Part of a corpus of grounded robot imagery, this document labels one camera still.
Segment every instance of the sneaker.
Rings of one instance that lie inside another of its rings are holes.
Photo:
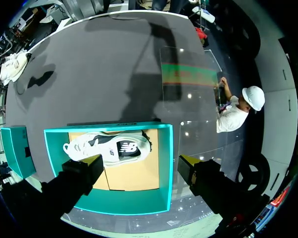
[[[144,135],[141,130],[122,131],[115,135],[89,132],[65,143],[63,150],[75,161],[101,154],[104,167],[119,166],[147,157],[151,144]]]

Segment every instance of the cable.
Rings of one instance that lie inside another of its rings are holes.
[[[3,55],[5,55],[5,54],[6,54],[8,51],[10,51],[10,49],[12,48],[12,42],[7,38],[5,32],[4,32],[3,35],[4,35],[5,39],[8,41],[8,43],[11,44],[11,46],[8,48],[8,50],[6,50],[4,53],[2,53],[2,54],[0,55],[0,57],[2,57]]]

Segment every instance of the shoe box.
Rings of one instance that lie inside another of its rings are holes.
[[[159,188],[158,129],[143,130],[152,144],[151,152],[141,161],[104,168],[93,188],[103,190],[139,191]],[[119,131],[109,132],[115,135]],[[69,132],[69,141],[85,134]]]
[[[172,125],[138,122],[102,125],[67,126],[45,129],[47,152],[55,176],[69,156],[64,143],[87,132],[142,130],[151,142],[144,160],[105,167],[88,196],[83,195],[75,207],[112,215],[145,215],[170,209],[173,174]]]

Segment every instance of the man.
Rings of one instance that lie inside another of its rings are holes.
[[[152,0],[151,9],[155,11],[163,11],[167,2],[167,0]],[[184,7],[186,3],[188,3],[187,0],[171,0],[169,12],[180,14],[182,7]]]
[[[224,85],[225,96],[229,103],[219,110],[216,121],[217,133],[237,130],[245,122],[250,109],[260,111],[265,102],[264,93],[257,86],[243,88],[241,96],[237,98],[230,92],[225,77],[221,78],[221,83]]]

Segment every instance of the red object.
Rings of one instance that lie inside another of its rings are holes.
[[[288,186],[276,199],[274,199],[271,202],[271,205],[278,207],[282,203],[283,199],[286,197],[289,189],[290,189],[290,186]]]
[[[197,31],[200,40],[207,38],[207,35],[204,32],[202,32],[200,28],[196,27],[195,30]]]

